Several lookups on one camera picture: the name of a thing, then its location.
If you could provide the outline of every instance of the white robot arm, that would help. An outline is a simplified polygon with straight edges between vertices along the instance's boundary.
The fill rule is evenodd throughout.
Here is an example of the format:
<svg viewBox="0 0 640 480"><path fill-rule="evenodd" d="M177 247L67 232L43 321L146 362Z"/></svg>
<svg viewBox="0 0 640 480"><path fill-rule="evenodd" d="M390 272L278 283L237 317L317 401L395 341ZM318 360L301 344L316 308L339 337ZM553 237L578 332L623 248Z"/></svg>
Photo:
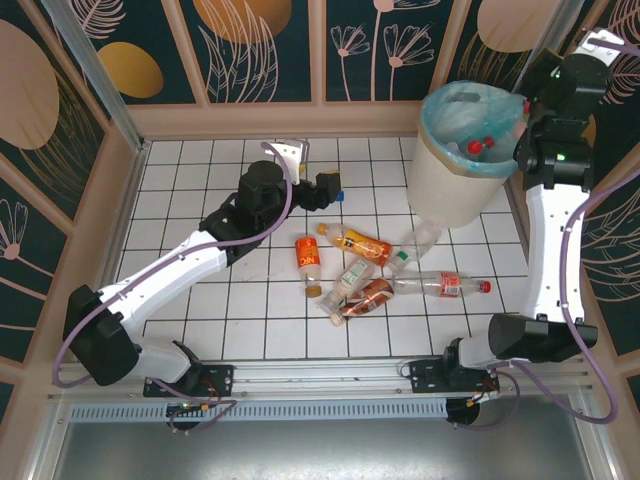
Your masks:
<svg viewBox="0 0 640 480"><path fill-rule="evenodd" d="M300 166L308 155L307 142L292 140L270 148L275 148L284 159L291 178L287 214L298 206L315 211L336 201L341 191L339 173L317 175L316 185L300 180ZM84 285L70 295L65 339L74 329L78 330L77 326L89 313L109 302L108 308L79 330L70 343L71 350L96 383L110 385L125 375L138 375L160 379L184 392L197 384L202 365L193 352L178 341L142 338L144 323L158 308L198 280L226 268L256 248L262 239L252 243L237 241L274 228L286 207L286 190L283 171L277 164L256 162L240 178L237 193L200 222L198 230L171 252L97 293ZM226 248L212 246L216 241L226 242Z"/></svg>
<svg viewBox="0 0 640 480"><path fill-rule="evenodd" d="M459 366L485 369L500 360L561 362L579 353L560 303L561 243L569 216L588 198L593 151L582 137L589 116L606 93L616 50L596 47L597 38L623 44L606 30L589 32L564 60L542 52L524 77L521 93L531 117L514 158L523 171L530 217L529 276L520 315L496 314L486 336L456 344ZM588 347L598 332L583 324L580 247L583 218L573 226L567 255L567 303Z"/></svg>

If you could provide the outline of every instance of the crushed plastic bottle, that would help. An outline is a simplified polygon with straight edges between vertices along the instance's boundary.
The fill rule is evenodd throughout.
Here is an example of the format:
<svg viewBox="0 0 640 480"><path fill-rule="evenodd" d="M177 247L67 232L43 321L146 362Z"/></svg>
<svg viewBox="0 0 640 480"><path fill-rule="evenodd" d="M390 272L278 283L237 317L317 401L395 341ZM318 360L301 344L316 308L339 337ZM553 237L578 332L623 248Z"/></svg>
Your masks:
<svg viewBox="0 0 640 480"><path fill-rule="evenodd" d="M418 226L415 232L410 232L387 264L391 273L396 275L409 263L419 261L438 242L441 234L442 230L428 221Z"/></svg>
<svg viewBox="0 0 640 480"><path fill-rule="evenodd" d="M458 298L475 293L489 293L491 282L476 280L456 272L402 272L393 277L396 295L422 294L431 297Z"/></svg>
<svg viewBox="0 0 640 480"><path fill-rule="evenodd" d="M385 304L391 297L393 297L391 284L384 278L376 278L349 298L337 312L332 313L331 321L336 327L339 327L351 317L372 312Z"/></svg>
<svg viewBox="0 0 640 480"><path fill-rule="evenodd" d="M375 265L367 260L356 257L333 283L333 290L322 299L318 306L328 315L338 311L345 298L349 298L359 291L371 278Z"/></svg>

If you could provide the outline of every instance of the white bottle cap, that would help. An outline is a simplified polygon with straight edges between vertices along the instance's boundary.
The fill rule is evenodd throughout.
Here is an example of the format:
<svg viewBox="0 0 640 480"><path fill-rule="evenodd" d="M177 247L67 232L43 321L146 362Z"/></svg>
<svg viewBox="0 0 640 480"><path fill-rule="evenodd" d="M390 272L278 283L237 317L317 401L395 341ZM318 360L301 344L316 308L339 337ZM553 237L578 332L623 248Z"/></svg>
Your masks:
<svg viewBox="0 0 640 480"><path fill-rule="evenodd" d="M332 314L329 316L329 318L331 318L331 321L333 322L333 324L334 324L336 327L339 327L340 325L342 325L342 324L343 324L344 322L346 322L346 320L347 320L347 319L346 319L346 318L344 318L344 317L342 316L342 314L341 314L341 313L339 313L339 312L332 313Z"/></svg>

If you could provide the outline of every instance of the plastic bag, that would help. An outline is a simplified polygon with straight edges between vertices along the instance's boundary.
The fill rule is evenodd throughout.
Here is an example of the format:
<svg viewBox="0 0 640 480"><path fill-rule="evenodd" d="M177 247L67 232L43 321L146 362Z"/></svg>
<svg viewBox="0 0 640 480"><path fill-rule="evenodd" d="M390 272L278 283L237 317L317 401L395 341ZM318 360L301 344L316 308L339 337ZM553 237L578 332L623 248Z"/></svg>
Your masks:
<svg viewBox="0 0 640 480"><path fill-rule="evenodd" d="M514 127L523 120L524 100L490 85L453 82L424 99L422 126L455 166L475 175L508 177L518 168ZM467 153L472 141L484 144L477 156Z"/></svg>

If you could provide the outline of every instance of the red bottle label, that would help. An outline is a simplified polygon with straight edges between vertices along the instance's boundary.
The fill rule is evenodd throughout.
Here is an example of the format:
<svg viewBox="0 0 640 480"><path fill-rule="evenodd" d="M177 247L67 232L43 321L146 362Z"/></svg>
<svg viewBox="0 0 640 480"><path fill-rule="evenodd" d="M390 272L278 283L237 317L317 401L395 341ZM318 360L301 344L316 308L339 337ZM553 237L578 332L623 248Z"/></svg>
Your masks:
<svg viewBox="0 0 640 480"><path fill-rule="evenodd" d="M313 237L303 237L296 241L298 268L305 265L320 265L318 242Z"/></svg>
<svg viewBox="0 0 640 480"><path fill-rule="evenodd" d="M457 273L442 274L442 286L440 287L441 297L456 298L460 296L460 275Z"/></svg>

